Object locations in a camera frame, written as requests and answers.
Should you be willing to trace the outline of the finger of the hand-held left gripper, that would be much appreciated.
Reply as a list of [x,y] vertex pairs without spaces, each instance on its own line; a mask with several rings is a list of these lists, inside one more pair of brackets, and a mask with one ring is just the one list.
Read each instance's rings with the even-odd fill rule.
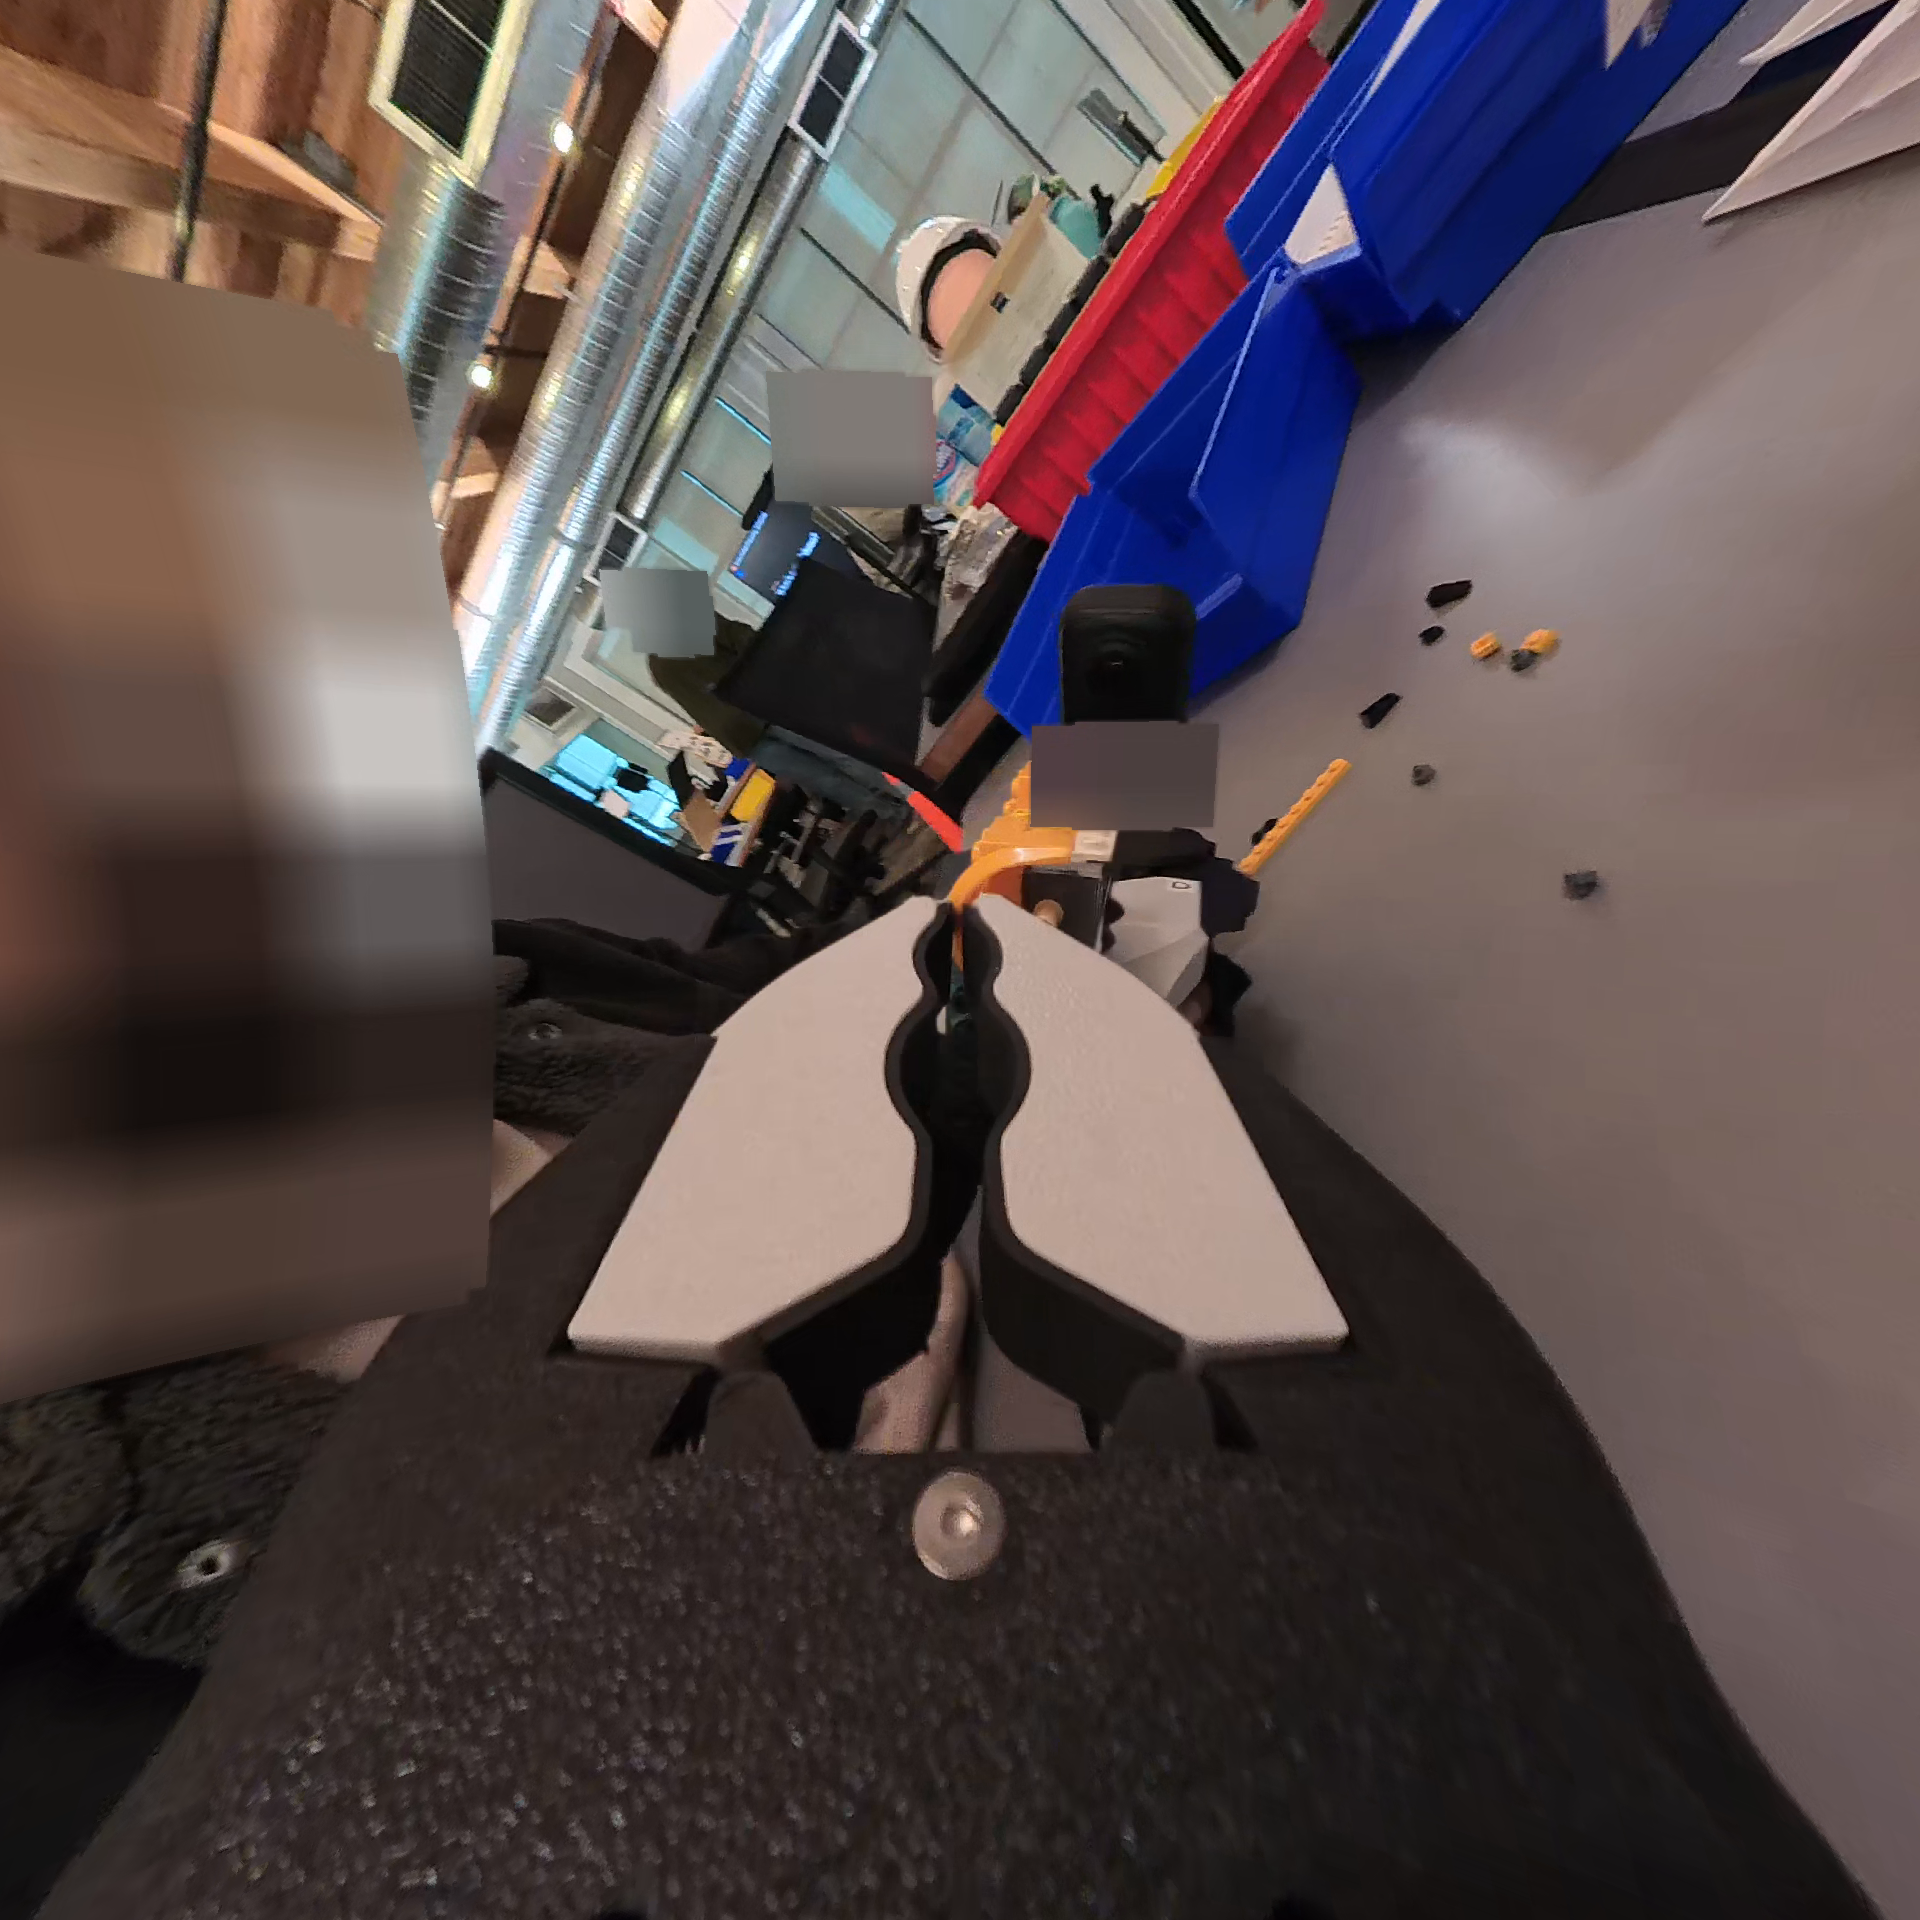
[[1197,879],[1144,876],[1111,884],[1111,960],[1163,1001],[1189,1001],[1201,985],[1211,937]]

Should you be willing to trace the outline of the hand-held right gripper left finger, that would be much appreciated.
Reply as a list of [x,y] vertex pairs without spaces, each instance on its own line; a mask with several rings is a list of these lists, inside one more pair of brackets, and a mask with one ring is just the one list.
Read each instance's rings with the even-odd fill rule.
[[771,1370],[825,1448],[925,1453],[969,1327],[952,914],[912,897],[723,1022],[568,1317],[593,1360]]

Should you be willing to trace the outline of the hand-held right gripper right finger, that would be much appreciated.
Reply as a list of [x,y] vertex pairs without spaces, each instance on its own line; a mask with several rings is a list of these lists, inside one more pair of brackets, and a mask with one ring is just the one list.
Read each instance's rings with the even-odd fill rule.
[[1195,1029],[1017,902],[964,911],[981,1161],[977,1294],[1025,1375],[1112,1429],[1148,1378],[1349,1343]]

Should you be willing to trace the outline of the orange lego wheel arch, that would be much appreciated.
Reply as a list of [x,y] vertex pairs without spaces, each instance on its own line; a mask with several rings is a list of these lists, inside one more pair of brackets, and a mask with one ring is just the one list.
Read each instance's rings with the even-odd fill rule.
[[966,868],[950,884],[947,905],[952,914],[983,909],[989,897],[1029,911],[1024,892],[1030,871],[1067,868],[1076,842],[1075,829],[1043,829],[1014,840],[988,840],[971,848]]

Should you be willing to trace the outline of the long orange lego plate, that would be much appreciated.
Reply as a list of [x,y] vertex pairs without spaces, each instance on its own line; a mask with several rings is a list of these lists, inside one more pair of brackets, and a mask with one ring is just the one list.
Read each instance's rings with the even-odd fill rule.
[[1283,816],[1277,816],[1236,861],[1236,872],[1256,877],[1263,866],[1285,848],[1285,842],[1310,820],[1310,816],[1337,791],[1342,778],[1350,772],[1349,758],[1332,758],[1324,772],[1307,784],[1301,798]]

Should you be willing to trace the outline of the scatter of small lego pieces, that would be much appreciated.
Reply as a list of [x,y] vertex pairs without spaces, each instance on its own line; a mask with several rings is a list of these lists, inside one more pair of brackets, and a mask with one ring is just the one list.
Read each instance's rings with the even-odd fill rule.
[[[1443,581],[1425,590],[1424,602],[1433,616],[1460,610],[1475,592],[1475,581]],[[1469,658],[1486,669],[1502,666],[1513,676],[1525,676],[1539,669],[1545,660],[1563,648],[1563,636],[1556,629],[1532,629],[1516,642],[1504,642],[1496,631],[1481,631],[1469,637]],[[1359,729],[1375,732],[1388,716],[1401,703],[1397,689],[1374,697],[1357,710]],[[1597,871],[1571,871],[1561,877],[1563,897],[1587,902],[1600,896],[1603,876]]]

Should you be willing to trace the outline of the person's pale hoodie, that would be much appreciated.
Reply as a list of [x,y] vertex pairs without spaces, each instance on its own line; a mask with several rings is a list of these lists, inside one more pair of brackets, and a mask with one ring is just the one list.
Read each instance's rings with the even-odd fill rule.
[[489,1213],[501,1210],[528,1181],[565,1153],[575,1133],[548,1126],[491,1122]]

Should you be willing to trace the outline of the blue plastic bin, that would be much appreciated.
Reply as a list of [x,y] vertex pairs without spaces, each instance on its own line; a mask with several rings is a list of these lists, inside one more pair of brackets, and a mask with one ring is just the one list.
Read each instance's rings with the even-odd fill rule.
[[[1332,334],[1462,325],[1740,1],[1383,1],[1227,214],[1251,281],[1287,263]],[[1335,164],[1357,246],[1285,253]]]
[[1359,374],[1287,263],[1251,282],[1095,462],[983,687],[1022,733],[1062,716],[1059,629],[1093,584],[1195,610],[1201,697],[1302,620]]

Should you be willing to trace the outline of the black laptop screen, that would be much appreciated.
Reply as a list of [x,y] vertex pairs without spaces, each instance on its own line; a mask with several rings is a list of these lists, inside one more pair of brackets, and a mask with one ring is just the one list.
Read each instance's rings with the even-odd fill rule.
[[934,616],[915,594],[799,559],[713,693],[771,729],[910,778],[921,758]]

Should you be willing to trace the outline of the red plastic bin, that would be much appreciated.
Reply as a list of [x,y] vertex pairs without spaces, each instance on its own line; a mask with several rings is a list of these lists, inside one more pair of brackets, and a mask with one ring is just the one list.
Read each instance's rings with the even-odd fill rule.
[[1324,12],[1302,4],[1179,172],[1158,173],[1140,226],[997,433],[973,500],[1029,536],[1060,532],[1095,462],[1243,289],[1225,222],[1328,74],[1311,42]]

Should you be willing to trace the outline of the computer monitor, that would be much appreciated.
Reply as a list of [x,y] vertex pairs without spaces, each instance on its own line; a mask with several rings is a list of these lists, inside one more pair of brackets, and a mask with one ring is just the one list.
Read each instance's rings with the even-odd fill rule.
[[793,584],[798,564],[823,529],[803,500],[771,500],[745,527],[727,576],[758,599],[777,600]]

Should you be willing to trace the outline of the crumpled white paper bag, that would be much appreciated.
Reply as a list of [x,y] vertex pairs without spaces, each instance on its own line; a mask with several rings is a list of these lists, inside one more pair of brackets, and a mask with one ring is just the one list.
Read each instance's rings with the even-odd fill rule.
[[1701,214],[1702,224],[1852,173],[1917,143],[1917,4],[1894,1],[1784,128]]

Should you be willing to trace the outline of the silver ventilation duct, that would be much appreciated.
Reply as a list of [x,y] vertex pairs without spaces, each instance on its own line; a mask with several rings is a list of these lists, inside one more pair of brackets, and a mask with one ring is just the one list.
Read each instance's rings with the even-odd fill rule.
[[[785,228],[899,4],[673,4],[656,71],[454,599],[476,746],[502,749],[616,526],[647,543]],[[480,367],[504,357],[555,132],[591,22],[644,4],[387,4],[368,105],[411,145],[365,325],[399,358],[428,485],[449,492]]]

